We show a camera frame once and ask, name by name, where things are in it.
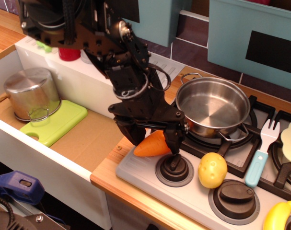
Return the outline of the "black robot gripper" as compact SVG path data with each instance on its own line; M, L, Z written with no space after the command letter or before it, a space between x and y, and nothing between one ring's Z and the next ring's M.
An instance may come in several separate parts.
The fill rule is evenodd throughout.
M160 81L112 81L120 103L109 106L121 133L135 146L145 138L146 128L163 130L165 142L178 154L186 131L184 113L168 104Z

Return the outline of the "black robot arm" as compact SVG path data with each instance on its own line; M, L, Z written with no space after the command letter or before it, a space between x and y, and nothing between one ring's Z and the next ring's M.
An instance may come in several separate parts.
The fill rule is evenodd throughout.
M146 44L105 0L19 0L23 33L45 45L83 50L113 85L119 103L108 110L123 135L140 144L147 128L161 130L173 154L187 133L184 113L165 101Z

